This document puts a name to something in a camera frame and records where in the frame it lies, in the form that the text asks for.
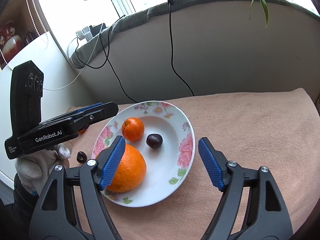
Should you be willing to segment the white gloved left hand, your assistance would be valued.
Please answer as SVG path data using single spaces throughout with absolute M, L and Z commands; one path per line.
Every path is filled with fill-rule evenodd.
M 22 186 L 32 195 L 40 195 L 55 166 L 69 167 L 71 153 L 68 141 L 18 158 L 15 167 Z

